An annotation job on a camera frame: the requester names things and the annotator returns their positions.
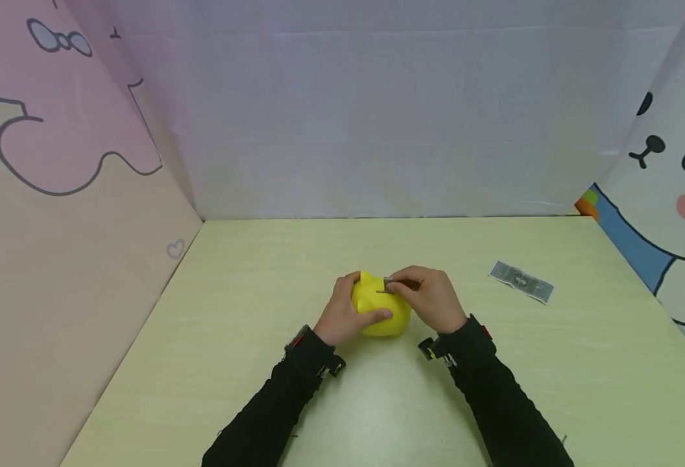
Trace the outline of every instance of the heart drawing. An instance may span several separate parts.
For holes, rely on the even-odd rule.
[[[169,255],[171,259],[180,259],[183,252],[184,240],[182,238],[177,238],[175,242],[166,245],[166,254]]]

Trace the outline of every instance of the black sleeve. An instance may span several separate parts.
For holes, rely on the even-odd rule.
[[[474,316],[440,336],[451,377],[470,404],[495,467],[573,466],[573,461],[496,357],[496,346]]]
[[[293,352],[275,365],[272,377],[205,452],[203,467],[277,466],[333,351],[311,330],[295,341]]]

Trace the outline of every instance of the hand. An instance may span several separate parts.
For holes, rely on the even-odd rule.
[[[389,289],[413,307],[431,329],[451,334],[467,323],[449,276],[442,270],[410,266],[391,275]]]
[[[351,272],[335,282],[332,298],[314,326],[314,333],[324,341],[324,344],[342,344],[353,339],[364,328],[392,318],[392,311],[388,309],[376,309],[361,314],[354,309],[350,295],[353,292],[353,284],[359,280],[361,271]]]

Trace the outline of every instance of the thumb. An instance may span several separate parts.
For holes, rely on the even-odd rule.
[[[392,318],[392,311],[386,308],[375,309],[358,315],[358,320],[361,321],[361,325],[364,328],[368,328],[373,324],[381,323],[381,321],[389,318]]]
[[[405,299],[407,304],[410,306],[413,305],[417,294],[415,290],[412,290],[402,282],[390,282],[387,284],[387,287],[394,292],[395,295],[401,296],[403,299]]]

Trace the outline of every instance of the table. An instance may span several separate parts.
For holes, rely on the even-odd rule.
[[[548,306],[487,276],[500,259],[555,285]],[[196,466],[337,276],[449,272],[578,466],[685,466],[685,338],[589,217],[208,221],[64,467]],[[285,466],[484,466],[441,362],[361,337],[304,410]]]

